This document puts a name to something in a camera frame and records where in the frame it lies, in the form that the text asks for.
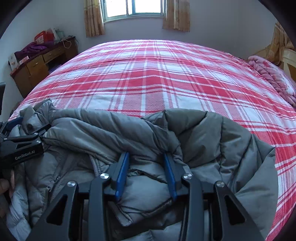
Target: human hand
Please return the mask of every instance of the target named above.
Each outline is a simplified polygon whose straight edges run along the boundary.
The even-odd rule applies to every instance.
[[[4,194],[8,190],[10,198],[12,197],[13,190],[15,187],[15,173],[13,170],[11,171],[10,183],[11,184],[9,184],[9,181],[6,179],[0,179],[0,195]],[[5,216],[5,210],[0,206],[0,217],[4,217],[4,216]]]

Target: gray puffer jacket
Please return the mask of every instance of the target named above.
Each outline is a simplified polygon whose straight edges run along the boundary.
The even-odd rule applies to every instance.
[[[7,226],[26,239],[43,211],[70,180],[92,180],[130,153],[123,196],[109,202],[115,240],[177,241],[184,206],[173,203],[163,169],[170,152],[201,181],[223,180],[266,237],[275,216],[278,179],[275,149],[215,113],[168,109],[143,118],[85,109],[57,110],[50,100],[28,107],[11,136],[50,123],[43,156],[17,166]],[[84,213],[86,227],[87,212]]]

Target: red plaid bedsheet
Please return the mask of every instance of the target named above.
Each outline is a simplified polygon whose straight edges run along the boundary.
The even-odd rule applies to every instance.
[[[296,112],[243,60],[194,44],[131,40],[79,54],[38,84],[15,111],[51,98],[57,108],[144,116],[190,108],[226,116],[276,147],[279,200],[267,240],[296,199]]]

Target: metal screw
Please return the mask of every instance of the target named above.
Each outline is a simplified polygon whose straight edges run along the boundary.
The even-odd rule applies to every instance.
[[[108,179],[109,178],[109,174],[108,173],[102,173],[100,175],[100,178],[102,178],[102,179]]]
[[[183,177],[184,179],[190,180],[193,177],[193,175],[191,173],[185,173]]]
[[[217,181],[216,185],[217,185],[217,187],[223,188],[225,186],[225,182]]]
[[[67,183],[68,187],[74,187],[76,185],[76,182],[75,181],[69,181]]]

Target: curtain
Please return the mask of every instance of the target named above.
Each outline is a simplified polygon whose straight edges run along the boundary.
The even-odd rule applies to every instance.
[[[100,0],[84,0],[84,21],[87,37],[105,34]]]
[[[280,25],[280,23],[276,21],[271,44],[267,47],[266,59],[278,65],[281,61],[284,48],[294,49],[293,44],[285,30]]]
[[[164,10],[164,17],[163,17],[163,28],[189,32],[190,31],[189,0],[166,0],[166,2],[167,4]]]

